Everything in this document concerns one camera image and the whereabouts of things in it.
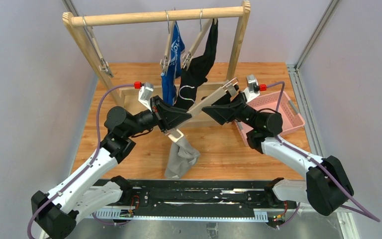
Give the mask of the wooden hanger of grey underwear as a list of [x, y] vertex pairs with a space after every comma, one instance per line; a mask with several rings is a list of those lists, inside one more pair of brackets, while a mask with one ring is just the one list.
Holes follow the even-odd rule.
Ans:
[[196, 103], [192, 106], [188, 113], [191, 115], [190, 119], [185, 120], [184, 122], [177, 125], [175, 128], [168, 130], [166, 135], [172, 142], [178, 142], [184, 134], [180, 131], [182, 127], [199, 127], [206, 126], [205, 122], [197, 121], [195, 118], [198, 118], [198, 115], [202, 113], [202, 109], [204, 107], [211, 106], [213, 103], [221, 99], [223, 96], [229, 93], [232, 97], [237, 95], [237, 90], [235, 89], [235, 85], [238, 84], [238, 79], [235, 77], [232, 80], [226, 81], [222, 83], [222, 85], [218, 84], [218, 88], [213, 91], [210, 95], [205, 97], [200, 102]]

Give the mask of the blue white underwear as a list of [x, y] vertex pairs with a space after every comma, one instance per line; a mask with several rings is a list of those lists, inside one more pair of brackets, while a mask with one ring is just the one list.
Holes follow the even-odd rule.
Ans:
[[169, 64], [166, 73], [161, 73], [163, 101], [169, 105], [173, 105], [177, 97], [175, 79], [181, 76], [181, 55], [185, 50], [177, 22], [174, 23], [171, 33], [170, 56], [167, 58]]

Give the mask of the grey underwear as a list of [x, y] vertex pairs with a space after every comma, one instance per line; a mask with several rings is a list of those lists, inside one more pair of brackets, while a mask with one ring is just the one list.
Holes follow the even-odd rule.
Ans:
[[171, 144], [169, 159], [164, 176], [168, 179], [180, 179], [197, 163], [200, 152], [185, 136]]

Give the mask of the wooden hanger of blue underwear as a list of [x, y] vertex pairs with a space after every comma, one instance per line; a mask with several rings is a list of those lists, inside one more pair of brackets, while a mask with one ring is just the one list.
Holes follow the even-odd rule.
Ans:
[[167, 35], [164, 56], [163, 56], [163, 59], [160, 61], [161, 70], [162, 70], [161, 75], [166, 75], [169, 68], [169, 64], [171, 60], [171, 48], [172, 48], [171, 44], [173, 40], [174, 25], [175, 25], [175, 22], [170, 20], [169, 12], [165, 10], [165, 13], [166, 13], [166, 19], [168, 24], [168, 35]]

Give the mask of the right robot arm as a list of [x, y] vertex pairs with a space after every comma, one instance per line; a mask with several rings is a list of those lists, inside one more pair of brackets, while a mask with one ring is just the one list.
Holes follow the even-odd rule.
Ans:
[[225, 105], [211, 105], [202, 111], [220, 125], [240, 121], [251, 127], [246, 133], [251, 149], [284, 163], [304, 178], [303, 183], [277, 180], [270, 188], [280, 201], [310, 204], [321, 215], [328, 216], [352, 199], [354, 189], [341, 161], [309, 153], [280, 136], [283, 117], [273, 109], [255, 109], [246, 103], [243, 93]]

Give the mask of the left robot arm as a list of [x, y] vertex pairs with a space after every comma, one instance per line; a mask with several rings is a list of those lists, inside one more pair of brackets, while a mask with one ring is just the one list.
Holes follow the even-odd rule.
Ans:
[[33, 238], [32, 225], [37, 223], [50, 238], [64, 239], [84, 218], [120, 200], [123, 193], [129, 192], [126, 180], [120, 176], [98, 190], [90, 192], [89, 188], [130, 154], [136, 145], [132, 140], [136, 135], [156, 126], [168, 133], [194, 116], [193, 110], [170, 106], [159, 96], [151, 97], [147, 109], [135, 115], [121, 106], [111, 108], [104, 123], [107, 134], [97, 138], [97, 147], [90, 158], [48, 192], [37, 191], [31, 197], [28, 238]]

